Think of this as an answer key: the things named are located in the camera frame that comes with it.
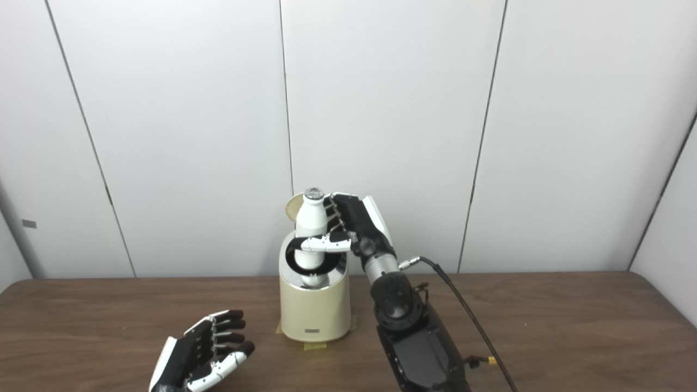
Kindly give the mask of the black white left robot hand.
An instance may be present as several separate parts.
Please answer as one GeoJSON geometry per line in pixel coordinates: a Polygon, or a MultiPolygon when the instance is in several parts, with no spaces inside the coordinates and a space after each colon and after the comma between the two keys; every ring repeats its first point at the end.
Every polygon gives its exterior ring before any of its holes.
{"type": "Polygon", "coordinates": [[[150,378],[149,391],[209,391],[229,377],[255,350],[239,331],[242,310],[204,316],[182,336],[167,337],[150,378]]]}

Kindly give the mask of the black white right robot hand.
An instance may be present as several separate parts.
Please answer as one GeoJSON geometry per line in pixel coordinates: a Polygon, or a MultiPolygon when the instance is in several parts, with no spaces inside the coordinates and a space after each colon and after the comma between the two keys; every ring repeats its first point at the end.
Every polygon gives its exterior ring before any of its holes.
{"type": "Polygon", "coordinates": [[[321,202],[328,218],[328,232],[294,238],[289,248],[312,253],[348,253],[363,263],[381,255],[396,256],[373,198],[355,194],[331,193],[321,202]]]}

